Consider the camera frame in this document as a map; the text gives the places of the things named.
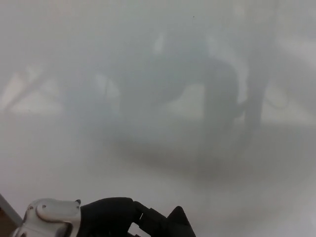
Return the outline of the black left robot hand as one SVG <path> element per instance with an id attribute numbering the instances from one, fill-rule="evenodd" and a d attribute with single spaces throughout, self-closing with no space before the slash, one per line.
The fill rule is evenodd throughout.
<path id="1" fill-rule="evenodd" d="M 136 224 L 152 237 L 169 236 L 167 218 L 128 197 L 104 198 L 80 208 L 78 237 L 126 237 Z"/>

